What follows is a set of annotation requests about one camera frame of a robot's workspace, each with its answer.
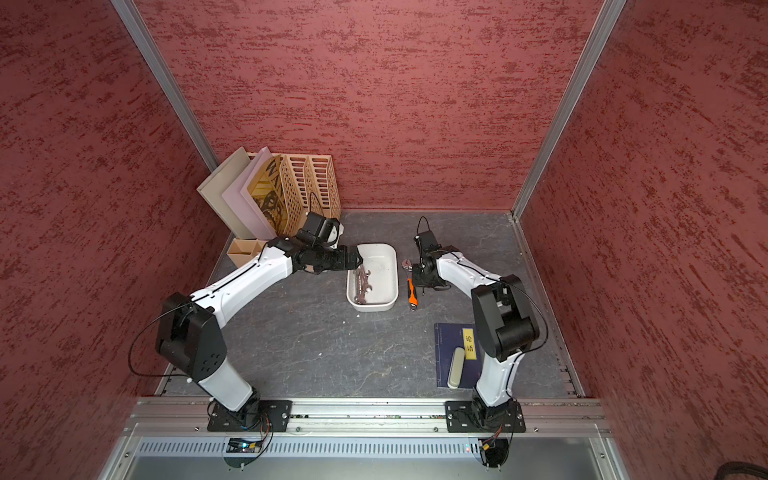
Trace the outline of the orange handled adjustable wrench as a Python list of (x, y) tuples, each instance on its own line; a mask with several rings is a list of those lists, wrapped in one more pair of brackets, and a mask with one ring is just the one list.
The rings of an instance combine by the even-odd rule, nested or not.
[(408, 305), (411, 311), (416, 311), (418, 309), (418, 298), (416, 294), (415, 285), (413, 282), (413, 266), (410, 259), (406, 259), (402, 262), (402, 268), (408, 273), (407, 277), (407, 298), (408, 298)]

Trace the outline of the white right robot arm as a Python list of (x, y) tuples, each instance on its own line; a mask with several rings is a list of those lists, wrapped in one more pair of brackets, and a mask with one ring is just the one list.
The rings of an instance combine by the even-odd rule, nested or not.
[(534, 349), (540, 327), (522, 281), (501, 276), (469, 261), (452, 246), (443, 246), (430, 230), (414, 237), (419, 260), (412, 265), (416, 288), (464, 293), (472, 303), (474, 339), (484, 353), (474, 386), (469, 419), (488, 430), (516, 413), (512, 384), (525, 354)]

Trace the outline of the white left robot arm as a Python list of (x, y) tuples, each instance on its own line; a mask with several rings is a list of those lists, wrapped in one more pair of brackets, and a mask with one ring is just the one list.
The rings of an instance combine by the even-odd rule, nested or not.
[(355, 246), (275, 238), (222, 280), (191, 295), (167, 297), (158, 318), (156, 351), (220, 406), (245, 412), (258, 403), (258, 394), (228, 360), (223, 328), (240, 309), (296, 272), (351, 271), (362, 263)]

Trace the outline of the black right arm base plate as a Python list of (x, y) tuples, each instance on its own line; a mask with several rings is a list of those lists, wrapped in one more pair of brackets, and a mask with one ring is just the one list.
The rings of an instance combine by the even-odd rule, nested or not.
[(515, 399), (495, 407), (488, 407), (478, 399), (446, 401), (444, 408), (450, 433), (526, 432), (522, 408)]

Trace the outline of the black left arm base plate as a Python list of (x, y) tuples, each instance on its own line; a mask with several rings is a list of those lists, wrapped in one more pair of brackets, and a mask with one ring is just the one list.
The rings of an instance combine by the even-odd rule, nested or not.
[(249, 400), (240, 410), (230, 411), (217, 400), (208, 404), (207, 430), (226, 433), (282, 433), (287, 430), (293, 402)]

